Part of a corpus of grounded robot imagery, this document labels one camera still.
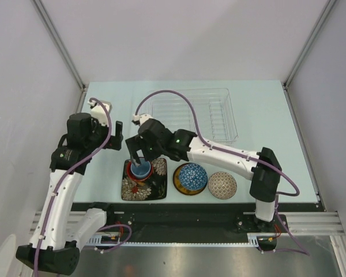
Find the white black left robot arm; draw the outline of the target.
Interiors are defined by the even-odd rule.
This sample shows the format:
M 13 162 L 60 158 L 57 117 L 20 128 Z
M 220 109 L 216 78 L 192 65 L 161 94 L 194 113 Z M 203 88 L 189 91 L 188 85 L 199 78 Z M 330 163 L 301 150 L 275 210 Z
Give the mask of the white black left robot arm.
M 122 148 L 123 123 L 116 121 L 112 135 L 108 120 L 107 115 L 88 113 L 72 114 L 67 120 L 67 133 L 51 155 L 50 183 L 39 222 L 29 243 L 16 250 L 16 259 L 34 271 L 71 275 L 94 233 L 115 226 L 112 204 L 93 202 L 73 229 L 66 229 L 87 164 L 101 149 Z

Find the light blue plastic cup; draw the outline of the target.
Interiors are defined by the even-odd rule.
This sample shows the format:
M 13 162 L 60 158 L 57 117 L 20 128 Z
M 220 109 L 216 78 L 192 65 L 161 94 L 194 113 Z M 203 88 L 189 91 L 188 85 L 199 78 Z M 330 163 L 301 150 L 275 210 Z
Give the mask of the light blue plastic cup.
M 140 158 L 140 162 L 141 163 L 138 166 L 132 163 L 130 166 L 130 170 L 134 177 L 143 179 L 149 175 L 151 171 L 151 164 L 144 158 Z

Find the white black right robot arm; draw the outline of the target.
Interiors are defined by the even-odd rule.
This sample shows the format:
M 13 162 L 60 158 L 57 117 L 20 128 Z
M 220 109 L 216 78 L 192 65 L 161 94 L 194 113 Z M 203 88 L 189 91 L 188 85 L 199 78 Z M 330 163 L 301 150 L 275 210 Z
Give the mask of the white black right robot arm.
M 214 143 L 188 130 L 172 132 L 148 114 L 135 115 L 131 121 L 139 127 L 137 134 L 125 141 L 132 164 L 139 166 L 141 159 L 151 162 L 165 156 L 175 162 L 206 163 L 232 171 L 251 182 L 256 228 L 269 231 L 275 225 L 281 167 L 271 149 L 244 151 Z

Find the red black lacquer cup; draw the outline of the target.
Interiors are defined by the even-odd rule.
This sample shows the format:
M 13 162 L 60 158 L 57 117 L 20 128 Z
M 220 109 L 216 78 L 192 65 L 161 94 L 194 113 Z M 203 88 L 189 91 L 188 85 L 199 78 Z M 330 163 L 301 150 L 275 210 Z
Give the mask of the red black lacquer cup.
M 130 170 L 131 164 L 132 164 L 131 160 L 126 160 L 126 161 L 125 161 L 125 172 L 126 172 L 126 174 L 127 174 L 131 179 L 138 180 L 138 181 L 142 181 L 142 180 L 145 180 L 145 179 L 147 179 L 148 177 L 150 177 L 151 174 L 152 174 L 152 172 L 153 172 L 153 166 L 152 166 L 152 164 L 151 164 L 151 162 L 150 162 L 150 164 L 151 164 L 151 171 L 150 171 L 149 175 L 148 175 L 146 178 L 138 179 L 138 178 L 134 177 L 134 176 L 132 175 L 132 173 L 131 173 L 131 170 Z

